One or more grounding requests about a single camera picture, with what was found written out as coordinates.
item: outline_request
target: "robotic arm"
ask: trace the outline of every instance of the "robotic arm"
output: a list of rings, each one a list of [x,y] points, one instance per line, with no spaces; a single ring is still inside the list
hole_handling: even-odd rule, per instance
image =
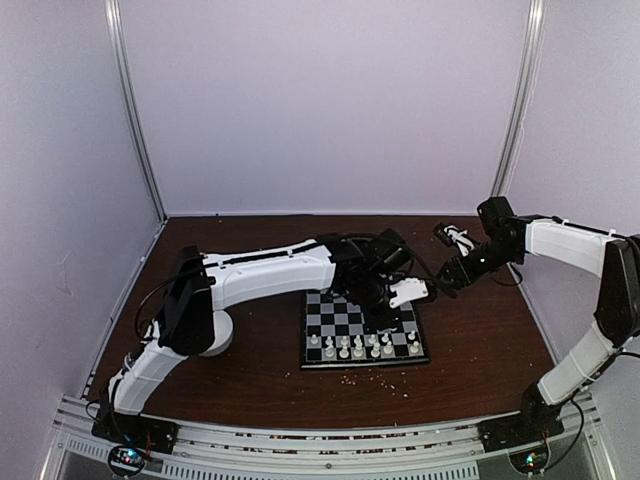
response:
[[[254,298],[297,290],[328,290],[361,307],[365,329],[393,327],[399,307],[412,300],[450,296],[485,274],[525,254],[546,256],[601,278],[595,320],[582,340],[555,368],[524,393],[520,412],[481,422],[485,451],[536,442],[543,434],[562,432],[562,405],[593,383],[640,334],[640,237],[622,237],[573,225],[557,217],[516,216],[504,197],[478,207],[490,238],[479,243],[453,225],[434,234],[459,254],[437,276],[416,258],[427,280],[408,278],[400,270],[415,253],[393,230],[380,235],[325,235],[306,242],[245,254],[201,254],[184,249],[166,287],[162,307],[140,348],[125,358],[100,398],[94,434],[129,445],[146,433],[157,451],[170,452],[168,422],[137,416],[168,373],[189,356],[213,356],[230,344],[233,323],[225,308]]]
[[[438,273],[451,288],[465,288],[509,262],[522,264],[525,254],[553,258],[601,279],[589,330],[564,360],[525,392],[519,415],[479,425],[485,450],[492,451],[536,441],[541,432],[561,429],[556,418],[562,405],[593,383],[623,345],[640,334],[640,237],[623,237],[557,217],[518,217],[504,197],[482,203],[478,214],[491,238],[482,244],[468,237],[461,244],[459,231],[436,227],[438,238],[461,250]]]
[[[427,281],[400,271],[412,255],[393,230],[324,235],[232,255],[183,249],[172,276],[159,286],[166,287],[162,306],[140,347],[126,356],[101,395],[94,434],[131,443],[145,430],[149,433],[153,425],[141,425],[144,419],[136,415],[178,364],[194,355],[218,355],[229,346],[233,322],[225,309],[232,305],[285,292],[325,290],[359,305],[365,330],[392,328],[400,321],[401,305],[435,294]]]

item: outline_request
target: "black mount plate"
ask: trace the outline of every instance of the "black mount plate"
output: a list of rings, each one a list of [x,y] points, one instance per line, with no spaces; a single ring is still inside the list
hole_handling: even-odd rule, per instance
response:
[[[560,435],[564,432],[562,422],[557,419],[550,421],[544,428],[527,428],[520,413],[509,415],[508,417],[485,420],[478,424],[480,440],[484,451],[487,453],[539,442],[543,438],[540,432],[547,429],[548,437]]]
[[[145,435],[139,435],[138,438],[132,442],[134,447],[145,451],[148,442],[146,433],[149,433],[152,452],[166,453],[167,455],[173,453],[173,445],[176,442],[176,435],[178,434],[178,425],[175,423],[157,420],[155,418],[133,417],[131,415],[121,415],[118,413],[115,415],[119,426],[122,425],[124,427],[127,424],[133,423],[135,424],[136,431],[145,432]],[[112,429],[105,428],[98,422],[94,423],[91,429],[91,434],[94,437],[104,438],[113,443],[122,443],[122,438],[113,433]]]

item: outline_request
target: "dark wooden surface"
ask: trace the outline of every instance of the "dark wooden surface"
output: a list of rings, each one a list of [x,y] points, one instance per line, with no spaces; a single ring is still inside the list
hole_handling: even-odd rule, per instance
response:
[[[327,232],[397,229],[434,271],[455,254],[433,240],[440,221],[484,238],[475,218],[206,217],[172,219],[127,301],[96,372],[91,395],[136,346],[132,317],[169,274],[176,253],[233,253],[277,247]],[[500,272],[504,280],[511,280]],[[452,300],[420,306],[430,365],[310,372],[299,368],[300,293],[232,307],[235,338],[219,357],[178,366],[147,402],[153,415],[234,425],[346,428],[408,425],[518,408],[524,389],[552,366],[517,288],[489,278]],[[150,302],[150,312],[158,306]]]

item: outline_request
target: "metal rod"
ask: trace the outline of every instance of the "metal rod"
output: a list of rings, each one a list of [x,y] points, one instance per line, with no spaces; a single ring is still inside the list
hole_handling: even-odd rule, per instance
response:
[[[133,83],[131,81],[131,73],[129,70],[129,62],[127,60],[127,49],[125,46],[124,32],[122,29],[122,20],[120,17],[119,0],[105,0],[105,8],[107,14],[107,25],[109,27],[109,36],[113,46],[113,52],[116,58],[118,74],[120,77],[120,86],[122,87],[122,96],[124,98],[125,111],[129,130],[133,139],[133,145],[138,158],[138,163],[142,170],[144,183],[147,187],[151,200],[153,202],[156,215],[160,222],[167,219],[167,214],[160,197],[160,191],[156,178],[151,168],[149,160],[149,152],[142,133],[142,125],[140,123],[140,115],[136,99],[133,94]]]
[[[540,51],[540,39],[542,38],[543,16],[544,0],[531,0],[529,6],[529,21],[522,50],[520,74],[518,76],[511,119],[509,120],[509,127],[502,148],[498,171],[496,172],[493,188],[491,189],[492,196],[503,195],[508,187],[509,175],[512,170],[515,149],[518,142],[518,133],[522,128],[524,113],[531,96],[532,81]]]

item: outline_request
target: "lavender wall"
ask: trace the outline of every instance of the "lavender wall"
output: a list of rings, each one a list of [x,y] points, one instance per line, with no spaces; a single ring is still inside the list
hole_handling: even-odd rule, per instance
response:
[[[171,214],[475,211],[529,2],[123,2]]]
[[[509,198],[520,213],[640,232],[640,3],[548,1],[540,71]],[[561,356],[593,318],[598,281],[528,260],[526,288]],[[640,350],[636,341],[632,349]],[[640,364],[621,359],[594,388],[620,478],[640,478]]]
[[[34,478],[157,228],[102,2],[0,15],[0,477]]]

